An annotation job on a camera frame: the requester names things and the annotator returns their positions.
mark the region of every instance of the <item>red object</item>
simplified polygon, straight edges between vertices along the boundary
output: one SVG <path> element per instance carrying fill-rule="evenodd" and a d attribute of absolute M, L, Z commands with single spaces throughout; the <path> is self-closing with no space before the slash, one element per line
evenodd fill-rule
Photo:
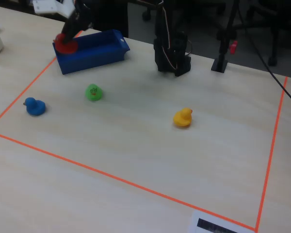
<path fill-rule="evenodd" d="M 66 44 L 63 44 L 65 34 L 60 33 L 56 36 L 54 40 L 55 49 L 62 54 L 73 54 L 78 50 L 78 43 L 74 40 L 69 41 Z"/>
<path fill-rule="evenodd" d="M 235 52 L 236 52 L 237 44 L 238 44 L 238 41 L 235 40 L 235 41 L 233 42 L 233 44 L 231 44 L 231 45 L 229 46 L 230 53 L 231 53 L 232 55 L 234 55 Z"/>

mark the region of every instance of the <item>red clip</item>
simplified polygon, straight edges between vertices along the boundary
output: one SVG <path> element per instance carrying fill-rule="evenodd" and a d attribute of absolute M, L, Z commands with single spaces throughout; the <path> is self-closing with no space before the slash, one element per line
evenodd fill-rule
<path fill-rule="evenodd" d="M 238 44 L 238 41 L 235 40 L 235 41 L 233 42 L 233 44 L 231 44 L 231 45 L 229 46 L 230 53 L 231 53 L 232 55 L 234 55 L 235 52 L 236 52 L 237 44 Z"/>

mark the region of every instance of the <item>green rubber duck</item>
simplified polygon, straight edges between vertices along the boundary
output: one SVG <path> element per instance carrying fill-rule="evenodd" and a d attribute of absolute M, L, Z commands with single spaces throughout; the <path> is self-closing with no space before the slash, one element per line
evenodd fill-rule
<path fill-rule="evenodd" d="M 100 100 L 102 97 L 102 90 L 95 84 L 90 84 L 85 91 L 85 96 L 90 101 L 97 101 Z"/>

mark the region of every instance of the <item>blue rubber duck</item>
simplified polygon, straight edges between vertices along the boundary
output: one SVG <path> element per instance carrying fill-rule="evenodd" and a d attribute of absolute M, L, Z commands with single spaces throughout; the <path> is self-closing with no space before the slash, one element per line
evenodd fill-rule
<path fill-rule="evenodd" d="M 25 99 L 24 105 L 30 115 L 39 116 L 45 112 L 45 103 L 32 97 Z"/>

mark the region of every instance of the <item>yellow rubber duck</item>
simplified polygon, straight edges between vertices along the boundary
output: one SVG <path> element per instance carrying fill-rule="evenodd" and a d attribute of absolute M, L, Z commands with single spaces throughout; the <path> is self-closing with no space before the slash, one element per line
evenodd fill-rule
<path fill-rule="evenodd" d="M 192 122 L 192 109 L 184 108 L 174 116 L 174 124 L 179 127 L 187 127 Z"/>

